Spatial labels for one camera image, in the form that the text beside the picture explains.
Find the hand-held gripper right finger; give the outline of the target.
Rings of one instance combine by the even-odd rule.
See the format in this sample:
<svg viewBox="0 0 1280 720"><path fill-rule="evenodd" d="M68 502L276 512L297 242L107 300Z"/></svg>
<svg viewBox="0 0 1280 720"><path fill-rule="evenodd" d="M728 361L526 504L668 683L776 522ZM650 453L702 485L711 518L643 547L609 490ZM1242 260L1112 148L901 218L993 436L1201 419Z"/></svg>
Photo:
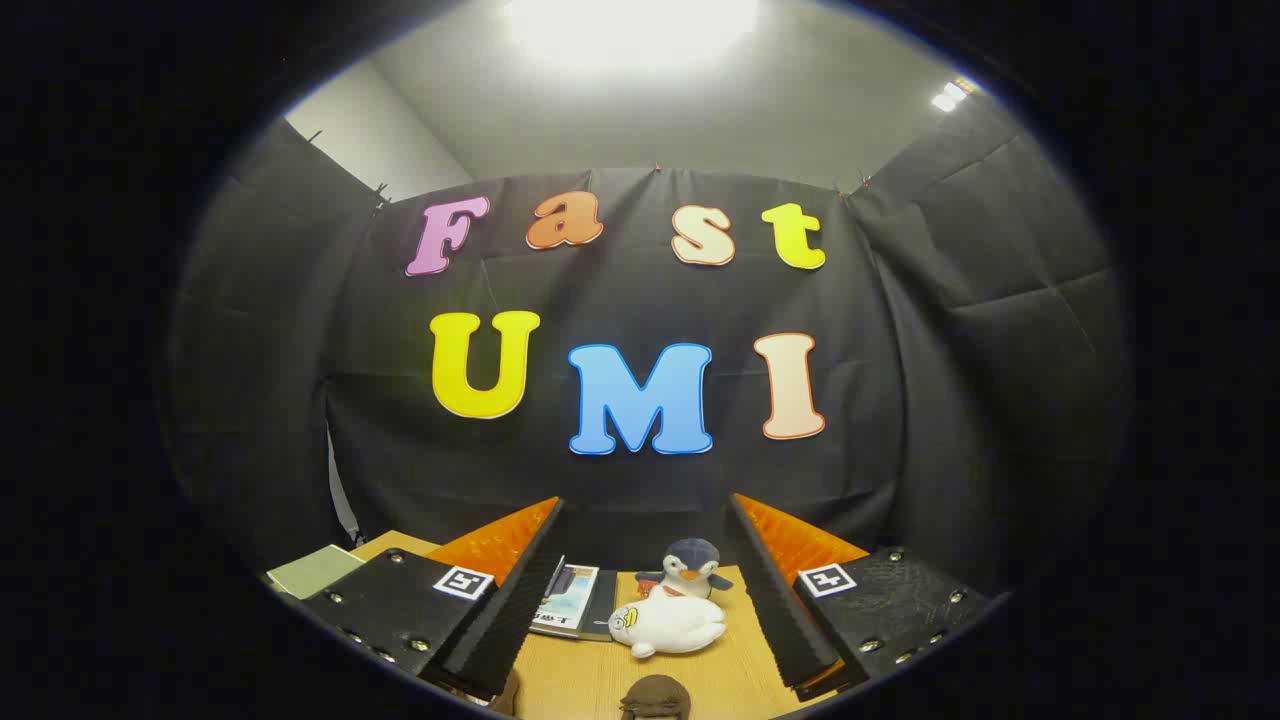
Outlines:
<svg viewBox="0 0 1280 720"><path fill-rule="evenodd" d="M745 495L728 502L726 536L780 676L801 701L918 665L993 605L913 550L863 550Z"/></svg>

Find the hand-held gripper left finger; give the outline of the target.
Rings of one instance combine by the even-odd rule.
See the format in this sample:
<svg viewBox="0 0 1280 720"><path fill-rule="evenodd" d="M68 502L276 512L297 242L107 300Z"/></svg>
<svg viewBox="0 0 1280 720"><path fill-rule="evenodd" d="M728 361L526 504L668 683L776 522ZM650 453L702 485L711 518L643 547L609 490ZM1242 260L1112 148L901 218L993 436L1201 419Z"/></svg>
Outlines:
<svg viewBox="0 0 1280 720"><path fill-rule="evenodd" d="M426 555L389 546L300 610L375 664L492 700L559 569L563 506L545 498Z"/></svg>

